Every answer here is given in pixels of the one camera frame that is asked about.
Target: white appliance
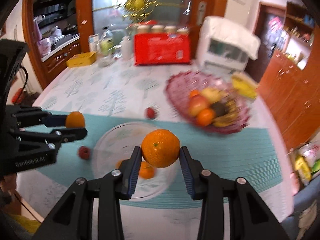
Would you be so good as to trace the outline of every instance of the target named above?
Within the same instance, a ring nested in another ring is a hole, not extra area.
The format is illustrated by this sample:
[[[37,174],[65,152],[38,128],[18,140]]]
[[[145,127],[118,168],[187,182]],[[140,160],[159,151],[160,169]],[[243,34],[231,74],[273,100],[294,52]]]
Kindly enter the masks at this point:
[[[196,62],[201,70],[243,71],[248,58],[257,59],[260,39],[226,18],[207,16],[202,24]]]

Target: red bag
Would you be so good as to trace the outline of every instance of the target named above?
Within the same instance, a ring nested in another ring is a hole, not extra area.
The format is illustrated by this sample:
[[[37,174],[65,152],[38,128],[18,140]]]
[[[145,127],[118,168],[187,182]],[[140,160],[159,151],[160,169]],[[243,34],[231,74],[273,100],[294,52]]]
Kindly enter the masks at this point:
[[[187,34],[142,33],[134,36],[136,65],[188,64],[190,39]]]

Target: tablecloth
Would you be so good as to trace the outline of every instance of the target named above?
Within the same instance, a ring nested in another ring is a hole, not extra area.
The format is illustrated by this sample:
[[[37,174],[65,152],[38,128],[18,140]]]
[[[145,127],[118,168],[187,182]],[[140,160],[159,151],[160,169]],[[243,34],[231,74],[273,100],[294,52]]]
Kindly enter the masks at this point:
[[[166,65],[136,67],[132,62],[116,61],[109,68],[97,64],[64,70],[40,95],[35,106],[55,111],[81,111],[85,114],[144,119],[145,108],[158,110],[158,120],[184,122],[167,102],[163,90],[173,74],[196,65]],[[216,71],[217,76],[229,76]],[[260,193],[279,221],[293,208],[290,165],[277,126],[263,100],[248,102],[251,107],[249,126],[265,128],[276,150],[283,180]],[[42,216],[46,216],[67,187],[39,171],[26,171],[18,176],[18,191]],[[228,205],[225,204],[225,239],[229,235]],[[195,239],[200,221],[200,208],[153,209],[121,205],[126,239]],[[137,219],[131,214],[139,214]]]

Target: barcode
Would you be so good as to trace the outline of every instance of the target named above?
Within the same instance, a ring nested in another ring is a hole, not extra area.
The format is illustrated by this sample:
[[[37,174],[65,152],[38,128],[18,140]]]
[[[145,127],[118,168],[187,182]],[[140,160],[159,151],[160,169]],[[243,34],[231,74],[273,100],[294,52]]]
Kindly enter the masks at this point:
[[[183,50],[180,49],[176,53],[176,59],[182,59],[183,58]]]

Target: pink basket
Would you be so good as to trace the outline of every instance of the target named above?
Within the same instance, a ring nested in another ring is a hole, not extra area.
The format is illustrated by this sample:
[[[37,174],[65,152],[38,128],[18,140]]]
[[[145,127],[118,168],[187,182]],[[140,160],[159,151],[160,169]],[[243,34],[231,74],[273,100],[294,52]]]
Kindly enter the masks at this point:
[[[237,93],[232,92],[232,84],[225,82],[222,78],[217,78],[214,75],[208,75],[203,72],[187,71],[171,76],[167,82],[168,84],[165,92],[168,100],[177,109],[179,114],[193,125],[198,126],[207,132],[218,132],[222,134],[240,132],[242,128],[248,125],[248,120],[250,118],[249,107],[246,105],[245,99]],[[239,116],[232,125],[226,127],[215,127],[213,125],[202,127],[197,125],[196,118],[189,116],[189,93],[194,89],[201,91],[206,87],[215,87],[219,90],[224,90],[232,93],[235,97]]]

